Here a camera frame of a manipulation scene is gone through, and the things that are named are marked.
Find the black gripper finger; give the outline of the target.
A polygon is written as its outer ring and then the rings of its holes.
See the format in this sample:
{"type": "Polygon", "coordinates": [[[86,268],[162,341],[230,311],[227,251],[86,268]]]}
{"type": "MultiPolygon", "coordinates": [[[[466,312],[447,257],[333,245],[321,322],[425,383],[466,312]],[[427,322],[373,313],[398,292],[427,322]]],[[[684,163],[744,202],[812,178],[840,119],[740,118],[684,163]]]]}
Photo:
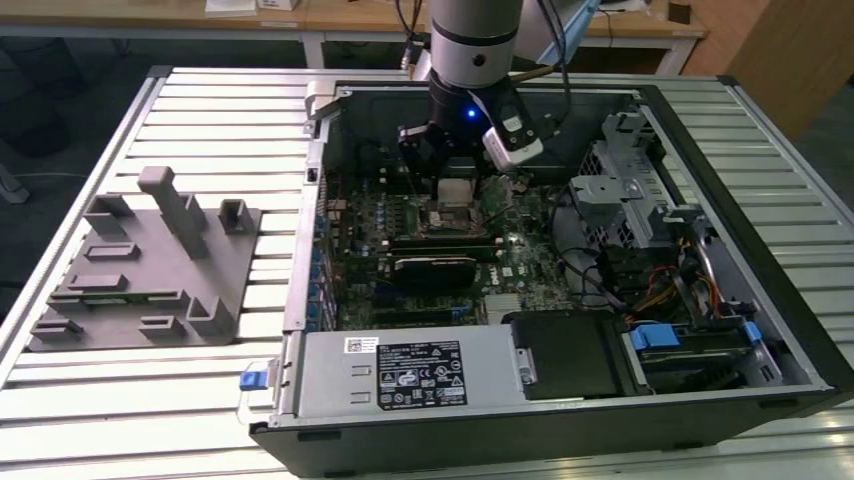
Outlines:
{"type": "Polygon", "coordinates": [[[474,178],[477,182],[481,182],[491,172],[483,145],[481,143],[467,144],[462,148],[461,158],[471,165],[474,169],[474,178]]]}
{"type": "Polygon", "coordinates": [[[430,182],[431,199],[438,199],[439,179],[445,170],[445,133],[435,124],[401,128],[398,134],[399,152],[410,176],[430,182]]]}

